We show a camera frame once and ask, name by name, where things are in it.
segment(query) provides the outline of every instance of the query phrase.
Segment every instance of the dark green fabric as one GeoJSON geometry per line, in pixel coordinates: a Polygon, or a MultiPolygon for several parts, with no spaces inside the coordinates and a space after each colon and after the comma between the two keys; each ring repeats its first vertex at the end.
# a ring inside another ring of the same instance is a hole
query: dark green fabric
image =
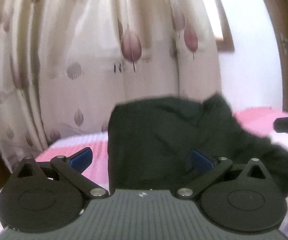
{"type": "Polygon", "coordinates": [[[116,106],[108,125],[110,188],[176,190],[197,177],[192,149],[236,164],[259,158],[288,196],[288,152],[244,131],[220,95],[204,103],[168,97],[116,106]]]}

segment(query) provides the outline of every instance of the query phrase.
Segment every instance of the wall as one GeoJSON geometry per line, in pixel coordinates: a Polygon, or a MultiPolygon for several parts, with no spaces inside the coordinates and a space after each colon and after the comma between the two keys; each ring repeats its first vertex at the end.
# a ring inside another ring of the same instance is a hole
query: wall
{"type": "Polygon", "coordinates": [[[282,109],[282,79],[274,30],[263,0],[221,0],[234,53],[220,53],[222,91],[234,111],[282,109]]]}

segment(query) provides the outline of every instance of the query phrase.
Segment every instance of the bed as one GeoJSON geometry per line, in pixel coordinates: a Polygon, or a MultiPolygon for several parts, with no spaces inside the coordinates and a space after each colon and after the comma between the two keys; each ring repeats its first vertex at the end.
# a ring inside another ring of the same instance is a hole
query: bed
{"type": "MultiPolygon", "coordinates": [[[[245,130],[260,137],[268,136],[273,143],[280,144],[288,149],[288,134],[277,134],[273,130],[275,119],[288,117],[288,113],[269,108],[252,108],[236,112],[234,115],[245,130]]],[[[49,161],[57,155],[70,156],[84,147],[90,147],[93,151],[93,163],[82,174],[98,185],[108,189],[107,142],[108,135],[106,132],[69,137],[54,143],[48,150],[37,157],[36,160],[49,161]]],[[[280,230],[288,236],[288,212],[280,230]]]]}

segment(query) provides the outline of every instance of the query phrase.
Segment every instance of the gray ribbed panel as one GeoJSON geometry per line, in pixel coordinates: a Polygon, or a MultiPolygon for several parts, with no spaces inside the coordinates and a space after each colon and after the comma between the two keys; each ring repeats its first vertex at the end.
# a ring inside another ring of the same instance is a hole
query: gray ribbed panel
{"type": "Polygon", "coordinates": [[[244,236],[226,232],[206,220],[191,201],[169,191],[117,190],[93,200],[76,221],[60,230],[24,234],[6,229],[0,240],[286,240],[278,230],[244,236]]]}

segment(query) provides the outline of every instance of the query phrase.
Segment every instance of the floral patterned curtain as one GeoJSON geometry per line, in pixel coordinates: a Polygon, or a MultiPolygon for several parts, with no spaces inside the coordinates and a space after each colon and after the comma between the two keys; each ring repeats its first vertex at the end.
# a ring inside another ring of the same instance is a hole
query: floral patterned curtain
{"type": "Polygon", "coordinates": [[[0,0],[0,152],[12,170],[104,131],[116,103],[221,90],[202,0],[0,0]]]}

